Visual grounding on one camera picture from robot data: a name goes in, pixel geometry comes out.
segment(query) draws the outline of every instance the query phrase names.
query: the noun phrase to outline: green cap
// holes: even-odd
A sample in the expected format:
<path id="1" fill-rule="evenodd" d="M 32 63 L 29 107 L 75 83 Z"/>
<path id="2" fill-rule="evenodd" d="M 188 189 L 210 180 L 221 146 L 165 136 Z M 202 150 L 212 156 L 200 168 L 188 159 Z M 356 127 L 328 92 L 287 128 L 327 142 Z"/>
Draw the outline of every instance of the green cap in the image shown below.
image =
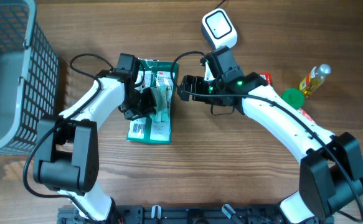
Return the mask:
<path id="1" fill-rule="evenodd" d="M 285 92 L 282 93 L 281 98 L 296 110 L 304 105 L 303 93 L 295 88 L 285 90 Z"/>

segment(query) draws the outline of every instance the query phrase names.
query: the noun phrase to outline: bottle cap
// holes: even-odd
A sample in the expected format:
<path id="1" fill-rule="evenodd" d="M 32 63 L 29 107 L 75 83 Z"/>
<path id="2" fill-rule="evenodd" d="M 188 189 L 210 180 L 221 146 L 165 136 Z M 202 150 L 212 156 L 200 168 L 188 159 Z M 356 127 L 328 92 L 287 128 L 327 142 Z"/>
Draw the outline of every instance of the bottle cap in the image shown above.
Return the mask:
<path id="1" fill-rule="evenodd" d="M 281 98 L 296 110 L 304 105 L 303 93 L 295 88 L 285 90 L 285 92 L 282 93 Z"/>
<path id="2" fill-rule="evenodd" d="M 320 77 L 325 77 L 325 76 L 329 75 L 330 72 L 331 72 L 331 67 L 327 64 L 322 64 L 317 69 L 317 74 Z"/>

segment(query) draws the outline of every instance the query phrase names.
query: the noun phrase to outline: plastic bin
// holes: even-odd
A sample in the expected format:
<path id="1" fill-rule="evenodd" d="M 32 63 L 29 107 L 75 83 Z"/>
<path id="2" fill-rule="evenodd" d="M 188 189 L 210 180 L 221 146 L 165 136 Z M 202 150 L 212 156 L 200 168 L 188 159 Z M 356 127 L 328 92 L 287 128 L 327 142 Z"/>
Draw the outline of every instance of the plastic bin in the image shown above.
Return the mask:
<path id="1" fill-rule="evenodd" d="M 0 155 L 27 154 L 55 113 L 59 66 L 33 0 L 0 0 Z"/>

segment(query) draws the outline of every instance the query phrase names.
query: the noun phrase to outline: wooden surface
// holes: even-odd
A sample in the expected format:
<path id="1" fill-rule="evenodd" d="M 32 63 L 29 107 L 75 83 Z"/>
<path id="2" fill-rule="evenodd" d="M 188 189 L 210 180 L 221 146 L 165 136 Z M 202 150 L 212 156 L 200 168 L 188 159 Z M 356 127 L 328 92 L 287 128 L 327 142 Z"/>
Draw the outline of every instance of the wooden surface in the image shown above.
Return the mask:
<path id="1" fill-rule="evenodd" d="M 163 61 L 173 61 L 189 50 L 208 52 L 200 22 L 217 4 L 38 5 L 37 20 L 61 61 L 65 97 L 60 107 L 71 106 L 92 84 L 68 70 L 73 56 L 96 53 L 116 65 L 122 52 Z M 270 72 L 279 94 L 295 87 L 313 66 L 330 64 L 332 74 L 304 109 L 320 126 L 336 134 L 353 134 L 363 155 L 363 1 L 230 0 L 224 8 L 238 32 L 235 59 L 245 73 Z M 106 68 L 92 58 L 81 58 L 76 66 L 90 73 Z M 204 74 L 193 56 L 180 61 L 179 73 Z M 98 179 L 116 204 L 277 203 L 298 189 L 298 163 L 258 123 L 238 113 L 212 116 L 210 106 L 178 97 L 172 115 L 168 146 L 126 141 L 129 121 L 118 111 L 101 127 Z M 25 158 L 0 157 L 0 223 L 54 223 L 57 209 L 68 201 L 27 193 L 21 181 Z M 50 193 L 42 185 L 32 186 Z M 354 203 L 345 211 L 358 215 Z M 350 223 L 340 216 L 336 219 Z"/>

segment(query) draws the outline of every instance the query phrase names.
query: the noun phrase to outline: clear plastic bottle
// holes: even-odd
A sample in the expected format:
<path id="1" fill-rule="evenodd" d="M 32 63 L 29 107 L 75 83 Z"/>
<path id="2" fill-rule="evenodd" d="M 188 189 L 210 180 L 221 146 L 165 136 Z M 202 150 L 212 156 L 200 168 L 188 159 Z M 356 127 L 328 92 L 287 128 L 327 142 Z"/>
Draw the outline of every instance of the clear plastic bottle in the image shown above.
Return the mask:
<path id="1" fill-rule="evenodd" d="M 310 74 L 299 84 L 299 90 L 303 93 L 305 98 L 308 98 L 313 92 L 325 81 L 325 77 L 329 75 L 331 68 L 327 64 L 315 66 Z"/>

